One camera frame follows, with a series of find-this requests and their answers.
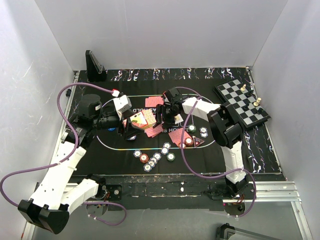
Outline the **red cards pile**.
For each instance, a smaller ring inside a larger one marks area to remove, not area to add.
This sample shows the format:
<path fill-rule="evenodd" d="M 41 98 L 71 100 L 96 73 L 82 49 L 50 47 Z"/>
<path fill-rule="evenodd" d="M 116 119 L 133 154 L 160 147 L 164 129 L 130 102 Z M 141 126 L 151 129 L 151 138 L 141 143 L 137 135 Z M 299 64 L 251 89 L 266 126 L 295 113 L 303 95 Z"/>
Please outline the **red cards pile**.
<path fill-rule="evenodd" d="M 160 124 L 155 128 L 150 127 L 148 129 L 146 129 L 144 132 L 148 138 L 153 138 L 163 132 L 163 126 Z"/>

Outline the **red card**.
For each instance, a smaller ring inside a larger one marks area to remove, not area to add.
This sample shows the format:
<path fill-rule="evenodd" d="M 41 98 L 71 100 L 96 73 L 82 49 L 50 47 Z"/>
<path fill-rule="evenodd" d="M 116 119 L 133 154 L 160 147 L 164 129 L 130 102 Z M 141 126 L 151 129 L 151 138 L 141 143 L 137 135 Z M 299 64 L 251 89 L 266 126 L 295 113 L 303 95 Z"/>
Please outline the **red card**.
<path fill-rule="evenodd" d="M 181 146 L 183 148 L 187 147 L 187 146 L 191 146 L 193 144 L 193 140 L 191 138 L 186 138 L 183 141 L 177 142 L 176 145 L 180 148 Z"/>

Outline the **green poker chip stack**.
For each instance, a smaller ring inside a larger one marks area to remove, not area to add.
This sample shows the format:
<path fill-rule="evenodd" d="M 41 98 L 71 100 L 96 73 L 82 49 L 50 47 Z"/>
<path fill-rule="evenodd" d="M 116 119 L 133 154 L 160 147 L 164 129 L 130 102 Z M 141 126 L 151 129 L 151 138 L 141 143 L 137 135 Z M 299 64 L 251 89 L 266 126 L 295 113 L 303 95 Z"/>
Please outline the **green poker chip stack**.
<path fill-rule="evenodd" d="M 168 153 L 166 158 L 169 162 L 173 162 L 175 160 L 176 156 L 174 153 Z"/>

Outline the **blue poker chip stack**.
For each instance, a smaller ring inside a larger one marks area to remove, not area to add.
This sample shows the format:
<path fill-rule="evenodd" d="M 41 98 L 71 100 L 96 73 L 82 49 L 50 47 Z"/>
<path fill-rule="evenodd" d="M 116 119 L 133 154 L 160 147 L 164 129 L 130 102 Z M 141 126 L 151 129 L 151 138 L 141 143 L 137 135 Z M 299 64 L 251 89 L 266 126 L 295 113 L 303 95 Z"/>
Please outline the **blue poker chip stack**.
<path fill-rule="evenodd" d="M 158 161 L 161 159 L 161 154 L 156 152 L 149 160 L 148 162 L 143 166 L 143 170 L 145 172 L 150 172 L 158 163 Z"/>

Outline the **blue chips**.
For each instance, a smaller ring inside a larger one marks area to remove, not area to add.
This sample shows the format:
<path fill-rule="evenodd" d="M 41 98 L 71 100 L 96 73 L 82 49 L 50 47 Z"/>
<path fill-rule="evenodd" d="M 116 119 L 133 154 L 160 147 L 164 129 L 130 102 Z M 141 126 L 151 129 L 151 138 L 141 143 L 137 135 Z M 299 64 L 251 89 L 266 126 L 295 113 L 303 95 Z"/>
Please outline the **blue chips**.
<path fill-rule="evenodd" d="M 142 155 L 142 152 L 141 152 L 140 150 L 135 150 L 135 151 L 133 152 L 133 156 L 134 156 L 135 158 L 140 158 L 141 155 Z"/>
<path fill-rule="evenodd" d="M 134 135 L 134 136 L 130 137 L 130 138 L 129 138 L 129 140 L 130 140 L 130 141 L 133 141 L 133 140 L 135 140 L 135 139 L 136 139 L 136 137 L 137 137 L 137 136 L 136 136 L 136 135 Z"/>

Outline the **red playing card deck box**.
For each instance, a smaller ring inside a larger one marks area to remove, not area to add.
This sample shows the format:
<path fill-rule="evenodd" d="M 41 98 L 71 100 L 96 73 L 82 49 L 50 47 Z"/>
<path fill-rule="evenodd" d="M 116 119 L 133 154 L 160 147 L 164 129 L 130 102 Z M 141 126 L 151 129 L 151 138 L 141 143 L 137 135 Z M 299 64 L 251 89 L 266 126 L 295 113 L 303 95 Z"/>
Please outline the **red playing card deck box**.
<path fill-rule="evenodd" d="M 156 124 L 156 118 L 152 109 L 144 109 L 130 117 L 133 127 L 146 130 Z"/>

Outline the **black triangular dealer button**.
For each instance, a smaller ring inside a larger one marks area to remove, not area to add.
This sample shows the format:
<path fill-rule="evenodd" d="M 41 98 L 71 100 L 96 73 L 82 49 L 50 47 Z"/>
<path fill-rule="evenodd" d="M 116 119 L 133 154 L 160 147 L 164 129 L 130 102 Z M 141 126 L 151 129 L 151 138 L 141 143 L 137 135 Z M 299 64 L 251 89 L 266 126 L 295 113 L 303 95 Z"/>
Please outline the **black triangular dealer button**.
<path fill-rule="evenodd" d="M 203 139 L 198 138 L 196 136 L 193 136 L 192 140 L 193 140 L 193 147 L 194 148 L 201 146 L 205 142 Z"/>

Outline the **red chips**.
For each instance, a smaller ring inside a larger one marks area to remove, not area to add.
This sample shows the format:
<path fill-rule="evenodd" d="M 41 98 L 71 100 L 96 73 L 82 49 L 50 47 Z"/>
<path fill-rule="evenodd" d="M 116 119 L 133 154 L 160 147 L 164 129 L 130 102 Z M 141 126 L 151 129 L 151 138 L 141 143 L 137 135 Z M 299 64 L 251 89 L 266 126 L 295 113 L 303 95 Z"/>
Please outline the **red chips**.
<path fill-rule="evenodd" d="M 183 140 L 178 144 L 178 147 L 180 149 L 185 149 L 187 147 L 192 147 L 192 146 L 193 146 L 193 139 L 190 137 L 187 137 L 185 140 Z"/>

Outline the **red poker chip stack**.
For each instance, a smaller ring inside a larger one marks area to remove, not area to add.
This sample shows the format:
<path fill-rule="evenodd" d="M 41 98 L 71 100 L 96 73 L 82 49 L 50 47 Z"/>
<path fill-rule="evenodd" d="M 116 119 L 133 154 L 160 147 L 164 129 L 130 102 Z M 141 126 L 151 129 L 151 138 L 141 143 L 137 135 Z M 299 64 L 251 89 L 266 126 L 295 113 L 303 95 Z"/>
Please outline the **red poker chip stack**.
<path fill-rule="evenodd" d="M 141 163 L 146 164 L 149 161 L 149 157 L 147 154 L 143 153 L 140 155 L 139 160 Z"/>

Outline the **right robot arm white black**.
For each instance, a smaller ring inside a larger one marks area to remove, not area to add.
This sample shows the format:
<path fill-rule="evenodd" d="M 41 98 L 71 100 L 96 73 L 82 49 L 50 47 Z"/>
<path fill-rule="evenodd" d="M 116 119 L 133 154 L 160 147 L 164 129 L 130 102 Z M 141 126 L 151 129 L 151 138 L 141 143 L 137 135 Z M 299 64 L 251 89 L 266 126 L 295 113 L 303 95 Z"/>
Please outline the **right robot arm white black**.
<path fill-rule="evenodd" d="M 185 123 L 190 116 L 207 121 L 213 139 L 223 153 L 226 173 L 221 176 L 225 178 L 227 195 L 232 199 L 239 198 L 245 192 L 248 180 L 242 155 L 245 128 L 235 108 L 227 102 L 215 104 L 203 101 L 198 92 L 195 93 L 197 97 L 183 95 L 179 91 L 182 88 L 173 87 L 162 94 L 163 104 L 156 106 L 156 124 L 163 124 L 164 128 L 172 127 L 179 114 L 187 115 Z"/>

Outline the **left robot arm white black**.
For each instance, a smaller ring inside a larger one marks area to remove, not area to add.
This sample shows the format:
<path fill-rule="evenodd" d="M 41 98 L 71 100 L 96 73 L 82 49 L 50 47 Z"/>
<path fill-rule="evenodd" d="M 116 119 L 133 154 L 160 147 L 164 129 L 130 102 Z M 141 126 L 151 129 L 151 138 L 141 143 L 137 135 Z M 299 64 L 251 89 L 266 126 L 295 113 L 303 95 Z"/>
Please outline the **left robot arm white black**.
<path fill-rule="evenodd" d="M 112 112 L 103 113 L 100 96 L 86 94 L 79 103 L 78 112 L 66 122 L 57 155 L 62 160 L 49 167 L 42 182 L 28 200 L 18 204 L 19 212 L 28 223 L 55 235 L 67 225 L 71 213 L 88 199 L 104 205 L 114 196 L 116 186 L 108 185 L 105 178 L 89 174 L 68 192 L 65 188 L 85 156 L 98 130 L 117 128 L 123 120 L 131 125 L 130 99 L 120 94 L 111 100 Z"/>

